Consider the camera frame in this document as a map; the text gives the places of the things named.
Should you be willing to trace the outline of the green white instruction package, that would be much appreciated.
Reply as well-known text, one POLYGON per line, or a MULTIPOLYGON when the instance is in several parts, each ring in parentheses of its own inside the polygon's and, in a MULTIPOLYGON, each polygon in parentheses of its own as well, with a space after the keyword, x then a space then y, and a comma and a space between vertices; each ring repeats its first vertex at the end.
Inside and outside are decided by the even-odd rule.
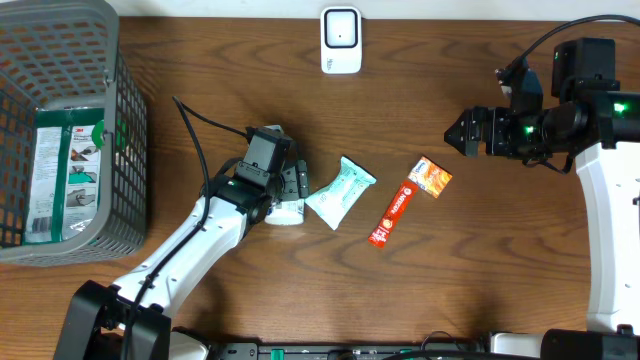
POLYGON ((40 111, 25 228, 25 245, 60 243, 94 220, 101 175, 101 149, 91 132, 104 121, 102 108, 40 111))

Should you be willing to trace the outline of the white plastic bottle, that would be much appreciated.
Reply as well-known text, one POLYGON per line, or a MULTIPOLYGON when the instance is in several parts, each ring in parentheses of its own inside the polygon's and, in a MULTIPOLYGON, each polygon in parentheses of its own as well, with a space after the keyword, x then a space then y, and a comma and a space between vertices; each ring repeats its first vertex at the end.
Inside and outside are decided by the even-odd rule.
POLYGON ((281 201, 270 207, 264 221, 269 225, 296 226, 304 223, 305 201, 281 201))

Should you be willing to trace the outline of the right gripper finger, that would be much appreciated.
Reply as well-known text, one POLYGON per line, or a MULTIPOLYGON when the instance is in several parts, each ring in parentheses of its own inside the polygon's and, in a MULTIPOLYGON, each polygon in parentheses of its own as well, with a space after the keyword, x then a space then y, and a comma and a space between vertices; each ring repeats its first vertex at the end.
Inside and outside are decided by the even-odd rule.
POLYGON ((479 137, 467 139, 465 136, 446 134, 445 142, 466 157, 477 157, 479 146, 482 143, 479 137))
POLYGON ((478 125, 475 112, 477 108, 465 109, 458 119, 445 132, 445 138, 477 138, 478 125))

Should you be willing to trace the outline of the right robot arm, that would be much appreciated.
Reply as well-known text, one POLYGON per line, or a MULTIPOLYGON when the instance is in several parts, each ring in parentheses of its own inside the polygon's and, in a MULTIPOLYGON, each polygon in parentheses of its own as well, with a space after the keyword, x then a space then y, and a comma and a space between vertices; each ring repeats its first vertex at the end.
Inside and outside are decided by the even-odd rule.
POLYGON ((552 96, 544 108, 536 74, 521 63, 505 81, 510 105, 466 109, 444 140, 465 156, 549 167, 566 157, 588 220, 591 285, 586 328, 542 335, 495 332, 494 358, 636 359, 639 356, 639 96, 623 92, 611 39, 580 38, 554 49, 552 96))

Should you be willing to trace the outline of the teal wet wipes pack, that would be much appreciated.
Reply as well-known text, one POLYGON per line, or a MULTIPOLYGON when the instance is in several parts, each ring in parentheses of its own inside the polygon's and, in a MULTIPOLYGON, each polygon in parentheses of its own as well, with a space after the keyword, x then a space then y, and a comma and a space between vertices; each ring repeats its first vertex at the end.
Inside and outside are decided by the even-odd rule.
POLYGON ((343 156, 336 178, 306 198, 305 204, 332 230, 336 230, 360 196, 376 182, 372 174, 343 156))

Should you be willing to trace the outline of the orange white small packet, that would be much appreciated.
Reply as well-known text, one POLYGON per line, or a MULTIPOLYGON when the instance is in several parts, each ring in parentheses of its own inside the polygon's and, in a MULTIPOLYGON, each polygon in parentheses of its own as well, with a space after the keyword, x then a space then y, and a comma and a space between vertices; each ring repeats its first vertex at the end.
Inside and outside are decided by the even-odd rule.
POLYGON ((438 198, 452 179, 452 175, 429 158, 422 156, 408 175, 420 189, 438 198))

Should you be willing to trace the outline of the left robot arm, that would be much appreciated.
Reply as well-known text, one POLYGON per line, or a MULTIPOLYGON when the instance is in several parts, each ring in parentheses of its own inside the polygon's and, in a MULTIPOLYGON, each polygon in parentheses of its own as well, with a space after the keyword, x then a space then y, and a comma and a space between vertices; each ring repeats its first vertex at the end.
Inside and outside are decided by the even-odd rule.
POLYGON ((203 186, 191 214, 145 261, 103 286, 73 295, 57 359, 209 359, 214 347, 173 327, 172 319, 207 274, 280 202, 309 194, 307 165, 230 160, 203 186))

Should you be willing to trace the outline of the green lid small jar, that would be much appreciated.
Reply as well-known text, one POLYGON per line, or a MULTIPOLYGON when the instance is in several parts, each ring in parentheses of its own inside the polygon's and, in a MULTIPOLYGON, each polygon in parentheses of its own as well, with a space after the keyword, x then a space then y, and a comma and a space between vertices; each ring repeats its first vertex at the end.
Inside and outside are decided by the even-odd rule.
POLYGON ((97 150, 100 150, 104 146, 104 131, 105 122, 103 120, 98 121, 91 132, 91 139, 97 150))

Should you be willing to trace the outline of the red Nescafe stick sachet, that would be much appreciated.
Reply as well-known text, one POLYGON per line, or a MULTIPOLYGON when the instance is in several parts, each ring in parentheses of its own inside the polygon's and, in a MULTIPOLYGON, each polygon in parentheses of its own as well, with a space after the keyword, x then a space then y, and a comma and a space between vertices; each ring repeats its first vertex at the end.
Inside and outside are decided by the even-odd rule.
POLYGON ((368 237, 368 241, 377 248, 383 248, 389 240, 406 207, 419 187, 410 180, 402 182, 379 224, 368 237))

